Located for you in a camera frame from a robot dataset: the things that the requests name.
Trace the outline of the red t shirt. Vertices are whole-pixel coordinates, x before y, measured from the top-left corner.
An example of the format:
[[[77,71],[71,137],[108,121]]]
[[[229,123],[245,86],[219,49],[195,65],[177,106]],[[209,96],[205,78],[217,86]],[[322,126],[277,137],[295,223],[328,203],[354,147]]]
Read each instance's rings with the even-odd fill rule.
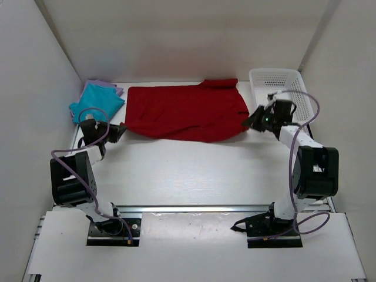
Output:
[[[238,80],[204,80],[197,85],[134,86],[127,92],[123,125],[151,139],[215,143],[247,130],[248,107]]]

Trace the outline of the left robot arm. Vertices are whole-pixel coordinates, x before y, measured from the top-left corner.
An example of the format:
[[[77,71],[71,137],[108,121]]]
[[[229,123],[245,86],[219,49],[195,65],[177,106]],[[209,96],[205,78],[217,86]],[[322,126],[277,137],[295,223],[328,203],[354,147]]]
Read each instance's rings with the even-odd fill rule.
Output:
[[[86,119],[80,123],[80,128],[82,137],[76,149],[51,152],[53,200],[58,206],[81,210],[99,229],[122,228],[119,209],[98,198],[92,166],[104,159],[106,144],[117,143],[127,127]]]

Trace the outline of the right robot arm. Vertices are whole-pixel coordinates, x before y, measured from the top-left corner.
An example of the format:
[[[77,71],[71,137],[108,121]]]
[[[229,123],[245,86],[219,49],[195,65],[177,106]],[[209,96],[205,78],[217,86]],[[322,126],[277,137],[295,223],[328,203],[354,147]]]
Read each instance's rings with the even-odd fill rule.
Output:
[[[297,106],[287,99],[260,105],[241,125],[258,132],[271,132],[289,150],[288,194],[271,205],[279,221],[293,221],[309,204],[338,192],[339,152],[325,147],[293,122]]]

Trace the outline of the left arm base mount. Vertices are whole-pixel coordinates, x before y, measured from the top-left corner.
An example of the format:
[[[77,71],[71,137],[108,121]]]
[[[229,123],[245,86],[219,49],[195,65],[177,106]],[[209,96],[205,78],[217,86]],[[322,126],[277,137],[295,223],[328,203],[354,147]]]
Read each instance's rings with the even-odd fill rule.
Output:
[[[138,247],[142,227],[142,215],[126,215],[123,220],[131,231],[132,239],[122,221],[108,220],[102,223],[90,222],[86,239],[87,246]]]

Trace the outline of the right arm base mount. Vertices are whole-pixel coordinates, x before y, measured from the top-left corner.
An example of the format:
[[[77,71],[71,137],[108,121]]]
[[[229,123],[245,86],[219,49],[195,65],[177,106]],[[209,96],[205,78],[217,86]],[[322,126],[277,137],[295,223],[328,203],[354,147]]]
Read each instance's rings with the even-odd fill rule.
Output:
[[[302,248],[301,236],[293,229],[293,219],[279,219],[270,206],[265,213],[236,221],[232,231],[246,233],[248,249]]]

